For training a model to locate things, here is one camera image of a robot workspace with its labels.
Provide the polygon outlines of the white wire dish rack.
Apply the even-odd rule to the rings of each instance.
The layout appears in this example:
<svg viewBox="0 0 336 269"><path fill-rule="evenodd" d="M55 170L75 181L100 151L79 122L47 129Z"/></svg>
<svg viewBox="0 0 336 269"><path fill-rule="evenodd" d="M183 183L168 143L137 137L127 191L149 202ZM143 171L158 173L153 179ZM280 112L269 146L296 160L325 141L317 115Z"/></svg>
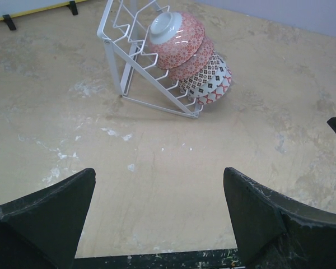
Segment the white wire dish rack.
<svg viewBox="0 0 336 269"><path fill-rule="evenodd" d="M114 0L108 0L101 17L97 36L103 41L106 58L110 67L113 78L115 91L123 99L127 99L133 103L146 106L148 108L160 110L163 112L180 115L187 118L198 118L203 110L203 105L197 103L193 99L191 103L184 104L181 99L187 99L188 94L184 93L180 96L175 96L171 93L172 90L178 88L178 82L173 82L170 87L165 87L161 80L168 77L169 72L166 71L161 77L155 78L148 70L151 68L158 69L157 53L145 53L147 47L149 27L144 27L138 20L138 15L148 7L153 6L155 11L162 13L169 11L170 6L161 7L156 1L149 1L145 6L138 9L137 1L130 1L129 5L125 5L124 1L117 1L118 9L112 10L115 3ZM106 25L108 24L111 13L115 13L114 19L111 21L112 28L122 32L122 36L116 39L110 38L105 33ZM129 90L132 87L132 78L134 73L139 73L145 78L157 91L162 93L177 109L164 108L145 101L129 97Z"/></svg>

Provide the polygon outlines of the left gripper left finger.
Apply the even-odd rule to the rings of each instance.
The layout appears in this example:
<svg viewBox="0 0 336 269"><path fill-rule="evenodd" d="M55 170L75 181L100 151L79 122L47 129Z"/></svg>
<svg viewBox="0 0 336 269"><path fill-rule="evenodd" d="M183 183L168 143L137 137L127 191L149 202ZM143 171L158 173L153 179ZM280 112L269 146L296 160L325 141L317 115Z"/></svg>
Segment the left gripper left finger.
<svg viewBox="0 0 336 269"><path fill-rule="evenodd" d="M0 205L0 268L72 268L95 184L86 168Z"/></svg>

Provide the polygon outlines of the yellow framed whiteboard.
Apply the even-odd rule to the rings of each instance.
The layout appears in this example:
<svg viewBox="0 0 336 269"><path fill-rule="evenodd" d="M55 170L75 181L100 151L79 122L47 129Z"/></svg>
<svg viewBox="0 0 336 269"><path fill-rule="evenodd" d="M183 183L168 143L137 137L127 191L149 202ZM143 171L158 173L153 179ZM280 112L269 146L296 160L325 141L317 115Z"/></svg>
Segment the yellow framed whiteboard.
<svg viewBox="0 0 336 269"><path fill-rule="evenodd" d="M0 21L3 21L11 31L16 30L13 18L51 10L58 7L68 7L72 15L78 15L77 3L85 0L0 0Z"/></svg>

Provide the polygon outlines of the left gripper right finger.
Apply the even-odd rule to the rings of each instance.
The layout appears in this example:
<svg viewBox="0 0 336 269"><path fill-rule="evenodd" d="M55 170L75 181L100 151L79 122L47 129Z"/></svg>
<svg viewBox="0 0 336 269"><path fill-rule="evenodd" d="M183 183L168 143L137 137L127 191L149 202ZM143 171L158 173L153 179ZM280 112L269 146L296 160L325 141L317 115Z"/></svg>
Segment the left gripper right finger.
<svg viewBox="0 0 336 269"><path fill-rule="evenodd" d="M336 268L336 214L226 168L223 188L246 268Z"/></svg>

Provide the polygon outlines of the grey leaf bowl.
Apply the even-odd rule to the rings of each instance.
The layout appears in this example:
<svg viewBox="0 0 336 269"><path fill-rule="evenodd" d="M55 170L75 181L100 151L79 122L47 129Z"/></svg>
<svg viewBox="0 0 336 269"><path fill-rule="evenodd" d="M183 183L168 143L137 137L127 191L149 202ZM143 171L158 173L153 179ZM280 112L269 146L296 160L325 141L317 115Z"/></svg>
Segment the grey leaf bowl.
<svg viewBox="0 0 336 269"><path fill-rule="evenodd" d="M189 60L205 37L203 24L186 12L163 12L152 22L147 45L158 54L156 66L173 69Z"/></svg>
<svg viewBox="0 0 336 269"><path fill-rule="evenodd" d="M214 51L214 43L207 36L193 56L181 66L170 69L168 77L172 80L183 80L199 72L209 61Z"/></svg>

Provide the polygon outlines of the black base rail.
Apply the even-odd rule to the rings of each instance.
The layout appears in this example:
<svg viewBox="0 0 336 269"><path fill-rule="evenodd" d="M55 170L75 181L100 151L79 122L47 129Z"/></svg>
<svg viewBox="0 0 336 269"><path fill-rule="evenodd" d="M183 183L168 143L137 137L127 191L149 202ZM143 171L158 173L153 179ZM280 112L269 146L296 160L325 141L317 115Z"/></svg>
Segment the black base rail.
<svg viewBox="0 0 336 269"><path fill-rule="evenodd" d="M76 258L73 268L245 268L237 249Z"/></svg>

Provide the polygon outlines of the brown patterned bowl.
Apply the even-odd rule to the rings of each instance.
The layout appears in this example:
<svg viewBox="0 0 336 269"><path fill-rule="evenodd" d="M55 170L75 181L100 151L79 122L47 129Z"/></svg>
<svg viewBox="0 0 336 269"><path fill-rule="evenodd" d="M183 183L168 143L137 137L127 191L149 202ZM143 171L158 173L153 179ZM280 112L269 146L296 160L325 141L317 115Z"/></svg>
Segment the brown patterned bowl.
<svg viewBox="0 0 336 269"><path fill-rule="evenodd" d="M221 63L222 60L220 59L218 52L214 50L207 64L200 71L190 76L189 78L179 80L178 87L180 88L181 92L189 91L206 84L210 79L214 78L214 76L220 72Z"/></svg>

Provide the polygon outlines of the red patterned bowl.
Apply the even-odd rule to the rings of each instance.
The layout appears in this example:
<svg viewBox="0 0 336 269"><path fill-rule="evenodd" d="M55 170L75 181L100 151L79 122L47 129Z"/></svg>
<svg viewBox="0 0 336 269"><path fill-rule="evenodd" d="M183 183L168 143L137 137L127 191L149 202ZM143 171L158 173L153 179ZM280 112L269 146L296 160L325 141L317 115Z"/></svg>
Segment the red patterned bowl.
<svg viewBox="0 0 336 269"><path fill-rule="evenodd" d="M212 91L211 93L197 98L199 105L207 105L214 103L218 99L224 96L224 94L228 91L230 84L232 82L232 72L228 68L225 75L223 76L223 80L220 85L217 86L217 88Z"/></svg>

